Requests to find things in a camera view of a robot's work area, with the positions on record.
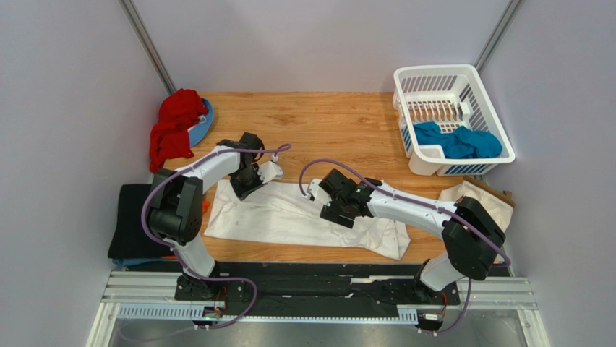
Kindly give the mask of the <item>white printed t-shirt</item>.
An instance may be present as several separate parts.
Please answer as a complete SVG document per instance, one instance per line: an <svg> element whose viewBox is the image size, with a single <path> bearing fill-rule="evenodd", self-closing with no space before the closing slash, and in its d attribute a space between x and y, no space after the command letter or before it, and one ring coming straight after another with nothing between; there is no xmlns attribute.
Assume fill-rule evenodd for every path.
<svg viewBox="0 0 616 347"><path fill-rule="evenodd" d="M239 200L230 181L218 181L204 235L234 241L316 247L354 247L401 260L411 240L405 224L360 217L351 228L320 217L322 204L295 184L273 182Z"/></svg>

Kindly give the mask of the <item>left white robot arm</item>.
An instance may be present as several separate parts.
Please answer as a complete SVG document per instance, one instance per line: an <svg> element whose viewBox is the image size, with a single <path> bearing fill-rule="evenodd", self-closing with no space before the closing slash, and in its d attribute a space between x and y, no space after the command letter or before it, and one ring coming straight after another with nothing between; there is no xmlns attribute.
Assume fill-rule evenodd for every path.
<svg viewBox="0 0 616 347"><path fill-rule="evenodd" d="M220 267L198 238L204 195L226 176L240 200L264 187L273 180L258 163L266 152L256 134L245 132L238 141L218 142L210 153L188 166L175 171L161 169L154 175L140 221L146 235L168 247L180 262L177 299L209 300L222 291Z"/></svg>

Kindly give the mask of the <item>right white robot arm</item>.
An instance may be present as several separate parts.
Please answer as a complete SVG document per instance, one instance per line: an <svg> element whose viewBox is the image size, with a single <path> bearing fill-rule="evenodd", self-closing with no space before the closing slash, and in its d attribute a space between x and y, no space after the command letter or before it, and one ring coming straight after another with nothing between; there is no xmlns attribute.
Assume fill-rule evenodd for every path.
<svg viewBox="0 0 616 347"><path fill-rule="evenodd" d="M420 228L445 245L414 276L432 291L462 278L485 280L505 241L504 231L473 197L430 200L394 189L384 181L354 181L337 169L308 187L310 200L322 204L320 217L346 228L359 218L382 218Z"/></svg>

